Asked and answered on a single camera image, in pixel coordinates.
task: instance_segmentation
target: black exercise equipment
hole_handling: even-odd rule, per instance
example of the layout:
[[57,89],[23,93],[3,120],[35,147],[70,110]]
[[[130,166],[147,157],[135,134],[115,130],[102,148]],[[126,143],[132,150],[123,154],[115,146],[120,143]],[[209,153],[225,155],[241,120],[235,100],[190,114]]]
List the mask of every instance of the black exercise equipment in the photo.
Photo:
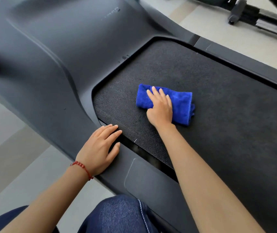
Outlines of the black exercise equipment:
[[[247,4],[246,0],[198,0],[230,11],[229,24],[238,21],[277,34],[277,14]],[[277,0],[270,0],[277,8]]]
[[163,144],[135,106],[139,83],[194,93],[195,117],[179,131],[277,232],[276,69],[141,0],[0,0],[0,102],[72,160],[96,128],[117,123],[120,153],[97,178],[148,204],[163,232],[198,232]]

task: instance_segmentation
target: person's right arm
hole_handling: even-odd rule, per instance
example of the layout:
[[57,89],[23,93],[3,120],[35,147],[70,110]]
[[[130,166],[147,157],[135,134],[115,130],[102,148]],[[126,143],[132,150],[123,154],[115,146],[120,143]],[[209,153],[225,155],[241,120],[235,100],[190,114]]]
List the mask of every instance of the person's right arm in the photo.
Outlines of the person's right arm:
[[191,148],[172,124],[172,103],[162,89],[147,94],[147,117],[168,150],[177,179],[200,233],[264,233],[243,204]]

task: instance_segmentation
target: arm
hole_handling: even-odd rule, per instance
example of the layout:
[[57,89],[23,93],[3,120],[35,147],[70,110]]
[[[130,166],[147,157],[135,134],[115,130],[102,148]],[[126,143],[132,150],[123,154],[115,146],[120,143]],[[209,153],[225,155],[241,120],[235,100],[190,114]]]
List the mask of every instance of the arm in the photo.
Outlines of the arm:
[[[77,154],[76,161],[84,164],[92,176],[103,172],[119,153],[120,143],[115,144],[108,153],[112,143],[122,133],[121,130],[114,132],[117,127],[108,125],[96,130]],[[70,166],[59,180],[40,194],[1,233],[51,233],[88,179],[83,168]]]
[[264,233],[233,192],[172,124],[172,102],[169,96],[162,89],[158,93],[154,87],[152,92],[147,91],[154,105],[147,111],[147,117],[168,150],[200,233]]

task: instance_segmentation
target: red bracelet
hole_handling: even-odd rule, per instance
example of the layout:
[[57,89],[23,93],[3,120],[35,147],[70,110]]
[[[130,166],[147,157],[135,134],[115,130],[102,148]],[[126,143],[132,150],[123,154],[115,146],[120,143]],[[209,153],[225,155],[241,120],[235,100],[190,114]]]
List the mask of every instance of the red bracelet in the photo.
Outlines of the red bracelet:
[[90,172],[88,172],[88,170],[86,169],[86,167],[85,167],[81,162],[75,161],[74,163],[71,163],[70,166],[73,166],[73,165],[75,165],[75,164],[81,166],[83,169],[86,170],[86,172],[88,173],[88,176],[89,176],[89,180],[93,179],[93,176],[90,175]]

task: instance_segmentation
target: person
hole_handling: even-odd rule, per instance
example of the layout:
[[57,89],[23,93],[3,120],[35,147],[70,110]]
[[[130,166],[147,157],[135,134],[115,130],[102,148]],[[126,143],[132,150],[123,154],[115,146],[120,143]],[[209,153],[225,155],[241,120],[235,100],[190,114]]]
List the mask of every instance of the person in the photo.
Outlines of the person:
[[[196,153],[172,124],[172,102],[163,90],[147,91],[153,108],[148,120],[163,140],[174,166],[181,190],[200,233],[263,233],[264,230],[226,184]],[[97,129],[84,144],[76,161],[90,175],[103,172],[119,153],[120,143],[110,146],[122,133],[112,124]],[[64,175],[28,207],[0,216],[2,233],[58,232],[56,225],[71,202],[89,180],[79,165]],[[138,199],[118,195],[103,200],[82,223],[82,232],[160,232],[151,221],[151,211]]]

